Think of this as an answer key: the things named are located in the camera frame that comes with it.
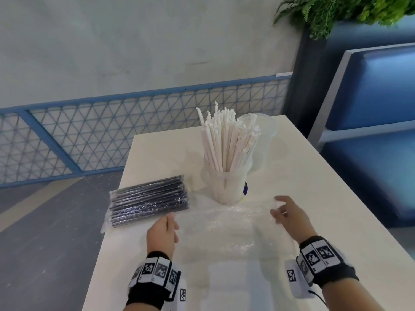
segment floor stripe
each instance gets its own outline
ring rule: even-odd
[[[70,187],[81,178],[82,177],[70,178],[51,182],[28,198],[25,198],[23,201],[4,211],[0,214],[0,232],[41,206],[44,202]]]

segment blue railing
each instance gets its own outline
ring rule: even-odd
[[[135,134],[198,126],[214,101],[281,113],[290,74],[0,109],[0,188],[123,170]]]

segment blue cushion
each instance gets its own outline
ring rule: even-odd
[[[352,53],[326,127],[415,120],[415,46]]]
[[[415,130],[326,143],[321,154],[387,228],[415,225]]]

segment hand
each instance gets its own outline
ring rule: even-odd
[[[308,238],[317,235],[307,214],[298,207],[292,198],[288,196],[276,196],[276,201],[285,202],[278,209],[271,209],[270,213],[277,224],[282,224],[288,234],[298,242],[306,241]]]
[[[174,244],[179,242],[174,230],[178,229],[179,225],[174,220],[174,213],[169,213],[156,221],[147,231],[147,254],[162,251],[172,260]]]

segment blue wire mesh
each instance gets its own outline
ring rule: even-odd
[[[0,184],[72,173],[17,114],[0,114],[0,131]]]
[[[82,171],[124,166],[135,134],[198,126],[220,106],[281,114],[289,79],[31,111]]]

